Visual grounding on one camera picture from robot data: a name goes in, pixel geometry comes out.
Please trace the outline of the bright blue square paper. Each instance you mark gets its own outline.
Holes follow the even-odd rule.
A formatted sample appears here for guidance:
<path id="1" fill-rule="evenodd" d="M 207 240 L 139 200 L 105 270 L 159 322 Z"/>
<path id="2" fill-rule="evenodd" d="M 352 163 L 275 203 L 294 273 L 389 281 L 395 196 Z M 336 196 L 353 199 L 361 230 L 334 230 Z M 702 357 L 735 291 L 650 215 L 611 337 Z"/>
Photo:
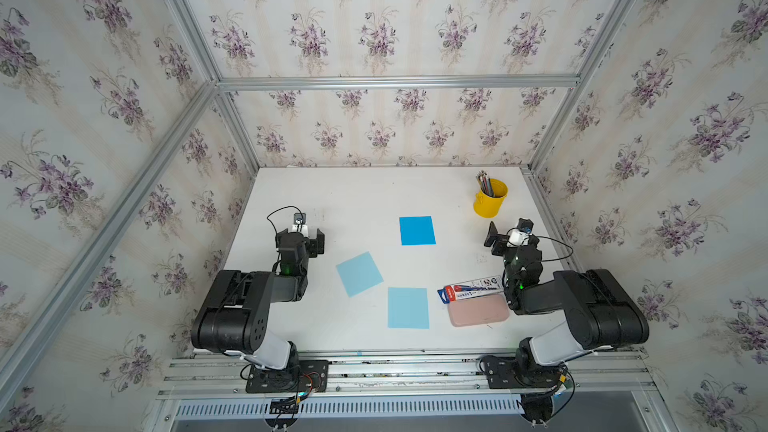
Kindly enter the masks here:
<path id="1" fill-rule="evenodd" d="M 400 238 L 403 246 L 435 245 L 436 236 L 431 216 L 399 218 Z"/>

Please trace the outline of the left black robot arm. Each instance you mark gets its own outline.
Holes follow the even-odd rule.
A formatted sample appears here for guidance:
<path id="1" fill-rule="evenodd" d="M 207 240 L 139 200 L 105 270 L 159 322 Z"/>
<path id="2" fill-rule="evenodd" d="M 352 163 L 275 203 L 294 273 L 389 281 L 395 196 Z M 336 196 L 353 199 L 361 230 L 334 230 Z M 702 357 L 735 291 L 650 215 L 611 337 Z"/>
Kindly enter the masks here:
<path id="1" fill-rule="evenodd" d="M 268 330 L 271 305 L 299 302 L 308 287 L 308 266 L 325 252 L 325 234 L 303 226 L 276 234 L 278 259 L 268 271 L 220 270 L 193 321 L 194 348 L 239 357 L 257 369 L 288 372 L 299 367 L 294 343 Z"/>

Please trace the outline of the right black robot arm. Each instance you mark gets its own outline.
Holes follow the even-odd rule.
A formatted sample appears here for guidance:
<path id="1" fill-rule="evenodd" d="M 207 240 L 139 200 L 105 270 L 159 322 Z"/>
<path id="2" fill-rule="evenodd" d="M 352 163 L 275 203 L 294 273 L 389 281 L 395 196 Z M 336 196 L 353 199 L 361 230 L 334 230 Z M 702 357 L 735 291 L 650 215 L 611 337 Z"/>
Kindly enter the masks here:
<path id="1" fill-rule="evenodd" d="M 515 360 L 523 370 L 559 366 L 605 348 L 645 343 L 648 321 L 639 306 L 606 269 L 560 270 L 541 280 L 544 259 L 533 222 L 521 218 L 507 233 L 489 224 L 484 246 L 503 259 L 501 285 L 508 308 L 517 316 L 556 311 L 565 321 L 518 345 Z"/>

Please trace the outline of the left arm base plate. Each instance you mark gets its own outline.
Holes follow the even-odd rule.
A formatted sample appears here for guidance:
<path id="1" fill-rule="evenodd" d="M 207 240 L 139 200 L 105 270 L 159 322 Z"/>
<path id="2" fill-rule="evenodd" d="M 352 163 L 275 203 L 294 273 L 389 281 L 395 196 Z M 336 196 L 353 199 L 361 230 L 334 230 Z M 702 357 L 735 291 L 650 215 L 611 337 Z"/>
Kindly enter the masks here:
<path id="1" fill-rule="evenodd" d="M 251 366 L 245 391 L 249 394 L 325 392 L 330 362 L 300 360 L 284 370 L 265 370 Z"/>

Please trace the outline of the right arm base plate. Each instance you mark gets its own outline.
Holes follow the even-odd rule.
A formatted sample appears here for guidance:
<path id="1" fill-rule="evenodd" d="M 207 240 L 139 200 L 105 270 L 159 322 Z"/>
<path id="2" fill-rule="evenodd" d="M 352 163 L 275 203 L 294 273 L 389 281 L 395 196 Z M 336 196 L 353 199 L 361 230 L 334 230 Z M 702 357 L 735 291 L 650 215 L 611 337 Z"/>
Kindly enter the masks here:
<path id="1" fill-rule="evenodd" d="M 485 355 L 479 359 L 480 372 L 490 389 L 557 389 L 567 379 L 564 365 L 541 366 L 516 357 Z"/>

